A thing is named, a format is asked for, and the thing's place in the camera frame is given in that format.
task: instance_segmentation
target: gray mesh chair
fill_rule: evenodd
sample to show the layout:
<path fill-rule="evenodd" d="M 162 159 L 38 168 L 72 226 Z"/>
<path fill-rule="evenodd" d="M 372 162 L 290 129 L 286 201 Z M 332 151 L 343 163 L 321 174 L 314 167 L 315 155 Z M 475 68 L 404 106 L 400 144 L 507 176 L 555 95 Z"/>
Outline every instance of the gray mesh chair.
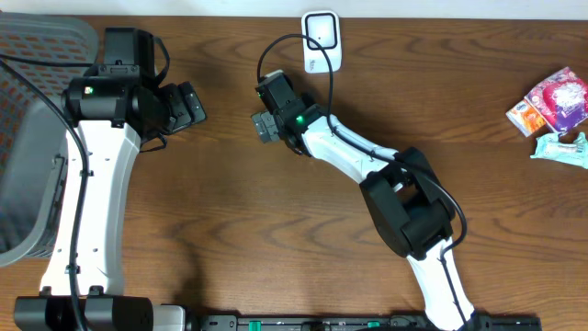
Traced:
<path fill-rule="evenodd" d="M 0 13 L 0 53 L 28 60 L 93 63 L 98 37 L 70 17 Z M 6 61 L 58 106 L 85 68 Z M 0 69 L 0 267 L 50 257 L 67 173 L 65 129 L 16 78 Z"/>

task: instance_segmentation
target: pink snack package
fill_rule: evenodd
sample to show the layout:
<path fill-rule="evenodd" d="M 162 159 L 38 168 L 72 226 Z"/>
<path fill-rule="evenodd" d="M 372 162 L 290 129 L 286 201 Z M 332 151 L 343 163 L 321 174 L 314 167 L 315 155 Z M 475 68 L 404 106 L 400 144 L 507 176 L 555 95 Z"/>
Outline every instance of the pink snack package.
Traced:
<path fill-rule="evenodd" d="M 568 67 L 533 87 L 525 100 L 539 111 L 551 131 L 559 134 L 588 118 L 588 86 Z"/>

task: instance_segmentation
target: white power adapter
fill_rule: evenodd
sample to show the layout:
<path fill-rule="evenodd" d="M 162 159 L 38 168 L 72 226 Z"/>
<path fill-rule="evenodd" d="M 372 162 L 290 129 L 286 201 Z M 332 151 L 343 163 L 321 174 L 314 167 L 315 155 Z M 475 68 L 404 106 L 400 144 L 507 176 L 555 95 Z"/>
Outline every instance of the white power adapter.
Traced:
<path fill-rule="evenodd" d="M 326 50 L 333 71 L 341 68 L 343 51 L 341 47 L 341 29 L 339 16 L 331 10 L 313 11 L 302 17 L 302 34 L 307 35 Z M 304 70 L 309 74 L 328 73 L 329 66 L 321 50 L 311 41 L 303 40 Z"/>

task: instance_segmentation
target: black cable tie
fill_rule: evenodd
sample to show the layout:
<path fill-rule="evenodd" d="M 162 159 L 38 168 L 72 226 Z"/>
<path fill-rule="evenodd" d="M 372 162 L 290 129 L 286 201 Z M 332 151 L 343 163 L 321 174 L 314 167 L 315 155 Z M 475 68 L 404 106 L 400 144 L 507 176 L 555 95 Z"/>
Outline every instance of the black cable tie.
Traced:
<path fill-rule="evenodd" d="M 65 273 L 66 274 L 72 274 L 73 270 L 75 270 L 75 274 L 79 274 L 80 273 L 80 266 L 73 265 L 73 264 L 68 264 L 67 266 L 65 266 Z"/>
<path fill-rule="evenodd" d="M 89 172 L 84 171 L 84 170 L 80 170 L 80 177 L 83 177 L 84 175 L 86 175 L 87 177 L 93 177 L 94 170 L 90 170 Z"/>
<path fill-rule="evenodd" d="M 374 161 L 375 159 L 375 155 L 376 155 L 376 150 L 371 150 L 369 151 L 369 157 L 371 157 L 371 160 Z"/>

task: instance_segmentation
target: blue snack wrapper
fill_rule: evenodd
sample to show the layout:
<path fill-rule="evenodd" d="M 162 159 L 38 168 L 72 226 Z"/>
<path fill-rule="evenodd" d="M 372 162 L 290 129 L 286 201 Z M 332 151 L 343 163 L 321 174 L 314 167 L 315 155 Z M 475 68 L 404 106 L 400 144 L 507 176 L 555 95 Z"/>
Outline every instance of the blue snack wrapper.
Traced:
<path fill-rule="evenodd" d="M 573 143 L 560 143 L 557 133 L 548 133 L 537 138 L 537 149 L 531 158 L 542 158 L 588 169 L 588 141 L 580 132 Z"/>

